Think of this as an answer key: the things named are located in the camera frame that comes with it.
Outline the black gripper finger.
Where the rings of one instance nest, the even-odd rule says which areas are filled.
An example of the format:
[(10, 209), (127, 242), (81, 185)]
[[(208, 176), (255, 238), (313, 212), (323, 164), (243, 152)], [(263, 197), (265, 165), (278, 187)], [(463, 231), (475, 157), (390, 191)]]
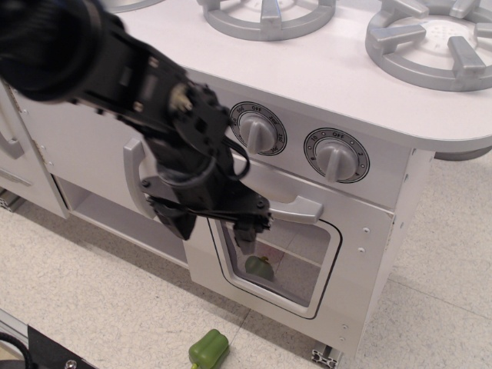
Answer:
[(163, 198), (149, 196), (148, 203), (151, 205), (159, 221), (172, 234), (185, 241), (191, 237), (197, 218), (196, 215), (181, 205)]
[(234, 239), (242, 254), (253, 254), (255, 251), (257, 232), (251, 220), (237, 221), (233, 226)]

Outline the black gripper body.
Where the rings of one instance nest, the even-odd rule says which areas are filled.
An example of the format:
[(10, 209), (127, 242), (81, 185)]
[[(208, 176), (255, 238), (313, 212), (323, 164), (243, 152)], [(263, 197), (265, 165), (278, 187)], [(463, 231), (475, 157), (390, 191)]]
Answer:
[(257, 233), (270, 228), (269, 201), (241, 183), (245, 176), (234, 172), (230, 148), (220, 148), (216, 157), (193, 155), (187, 168), (178, 160), (184, 155), (167, 148), (152, 148), (157, 174), (141, 181), (148, 197), (163, 198), (198, 217), (216, 220), (251, 220)]

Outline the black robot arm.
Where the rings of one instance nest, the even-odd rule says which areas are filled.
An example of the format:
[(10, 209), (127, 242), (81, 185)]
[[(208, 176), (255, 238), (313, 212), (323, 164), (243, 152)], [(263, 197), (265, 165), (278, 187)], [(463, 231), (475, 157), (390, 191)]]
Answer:
[(207, 86), (131, 37), (97, 1), (3, 1), (1, 76), (26, 98), (81, 103), (139, 131), (157, 162), (141, 192), (174, 235), (197, 217), (228, 221), (245, 253), (270, 227), (266, 198), (242, 183), (229, 113)]

